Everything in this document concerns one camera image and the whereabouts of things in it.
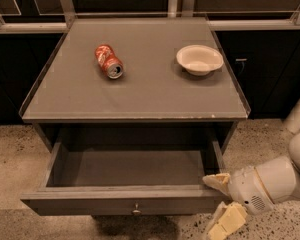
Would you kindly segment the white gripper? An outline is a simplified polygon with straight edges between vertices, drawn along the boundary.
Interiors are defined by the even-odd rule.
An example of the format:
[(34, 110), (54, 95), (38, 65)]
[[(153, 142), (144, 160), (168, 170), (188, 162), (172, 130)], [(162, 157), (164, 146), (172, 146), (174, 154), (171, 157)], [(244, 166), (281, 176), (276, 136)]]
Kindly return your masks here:
[(274, 208), (274, 203), (253, 166), (235, 171), (231, 175), (206, 175), (202, 180), (208, 187), (226, 196), (230, 195), (236, 201), (230, 204), (221, 202), (217, 206), (212, 220), (205, 228), (203, 240), (225, 240), (246, 223), (247, 212), (258, 215)]

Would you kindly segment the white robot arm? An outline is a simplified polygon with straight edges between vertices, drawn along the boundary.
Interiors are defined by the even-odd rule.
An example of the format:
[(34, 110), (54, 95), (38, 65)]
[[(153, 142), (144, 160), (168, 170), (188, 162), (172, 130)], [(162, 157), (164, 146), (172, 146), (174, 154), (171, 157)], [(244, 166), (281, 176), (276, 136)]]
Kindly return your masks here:
[(300, 201), (300, 99), (285, 127), (294, 134), (289, 154), (257, 166), (247, 166), (231, 174), (219, 173), (203, 178), (206, 186), (232, 199), (220, 203), (208, 223), (203, 240), (225, 240), (246, 223), (249, 215), (272, 210), (277, 203)]

